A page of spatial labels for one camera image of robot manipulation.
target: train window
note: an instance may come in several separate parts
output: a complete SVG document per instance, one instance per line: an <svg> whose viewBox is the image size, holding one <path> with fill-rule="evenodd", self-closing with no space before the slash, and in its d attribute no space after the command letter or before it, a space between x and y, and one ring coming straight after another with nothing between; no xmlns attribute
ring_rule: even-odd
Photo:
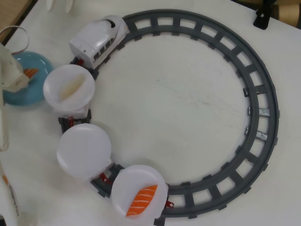
<svg viewBox="0 0 301 226"><path fill-rule="evenodd" d="M99 58L99 53L96 53L95 55L94 55L94 60L97 60Z"/></svg>
<svg viewBox="0 0 301 226"><path fill-rule="evenodd" d="M108 42L105 44L105 47L108 48L111 45L110 40L108 40Z"/></svg>
<svg viewBox="0 0 301 226"><path fill-rule="evenodd" d="M101 49L100 49L100 54L102 54L104 52L104 47L102 47Z"/></svg>
<svg viewBox="0 0 301 226"><path fill-rule="evenodd" d="M115 23L109 19L105 19L106 21L109 21L109 23L111 24L111 27L115 27Z"/></svg>

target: plate with food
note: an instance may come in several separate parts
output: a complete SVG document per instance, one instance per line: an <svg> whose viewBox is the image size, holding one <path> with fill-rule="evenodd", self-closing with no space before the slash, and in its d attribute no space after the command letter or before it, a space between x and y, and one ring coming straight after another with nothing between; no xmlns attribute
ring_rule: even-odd
<svg viewBox="0 0 301 226"><path fill-rule="evenodd" d="M51 63L44 56L29 51L15 54L14 58L21 64L23 73L30 81L26 88L18 92L3 91L4 102L9 105L27 106L43 100L43 84L53 70Z"/></svg>
<svg viewBox="0 0 301 226"><path fill-rule="evenodd" d="M78 65L63 65L53 70L44 83L46 101L57 111L73 112L90 102L95 81Z"/></svg>
<svg viewBox="0 0 301 226"><path fill-rule="evenodd" d="M146 165L133 165L116 177L111 200L119 216L139 225L161 216L168 186L161 174Z"/></svg>

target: toy train engine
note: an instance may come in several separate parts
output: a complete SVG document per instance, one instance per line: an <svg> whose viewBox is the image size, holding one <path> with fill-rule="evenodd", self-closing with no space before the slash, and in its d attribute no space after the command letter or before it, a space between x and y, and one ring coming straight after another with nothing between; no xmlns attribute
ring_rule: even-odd
<svg viewBox="0 0 301 226"><path fill-rule="evenodd" d="M84 61L84 66L95 69L128 33L127 24L115 15L88 23L71 38L72 53Z"/></svg>

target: wooden surface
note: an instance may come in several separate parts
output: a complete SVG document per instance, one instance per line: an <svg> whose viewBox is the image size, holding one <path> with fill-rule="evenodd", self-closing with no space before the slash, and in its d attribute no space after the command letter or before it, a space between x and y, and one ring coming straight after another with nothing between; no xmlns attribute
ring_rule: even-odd
<svg viewBox="0 0 301 226"><path fill-rule="evenodd" d="M241 2L247 2L247 3L254 3L254 4L261 4L262 0L239 0ZM277 0L276 4L278 5L293 5L293 4L299 4L301 3L301 0Z"/></svg>
<svg viewBox="0 0 301 226"><path fill-rule="evenodd" d="M15 25L32 0L0 0L0 30ZM9 30L0 35L0 42L8 35Z"/></svg>

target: salmon sushi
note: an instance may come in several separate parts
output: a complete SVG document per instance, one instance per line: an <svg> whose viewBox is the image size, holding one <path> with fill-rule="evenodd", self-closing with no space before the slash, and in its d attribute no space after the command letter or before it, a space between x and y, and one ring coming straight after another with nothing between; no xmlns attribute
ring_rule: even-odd
<svg viewBox="0 0 301 226"><path fill-rule="evenodd" d="M145 211L154 197L157 187L158 185L154 185L141 189L128 209L127 217L138 215Z"/></svg>
<svg viewBox="0 0 301 226"><path fill-rule="evenodd" d="M30 79L33 79L33 76L35 75L35 73L37 73L39 70L36 68L32 68L32 69L25 69L23 71L23 73Z"/></svg>

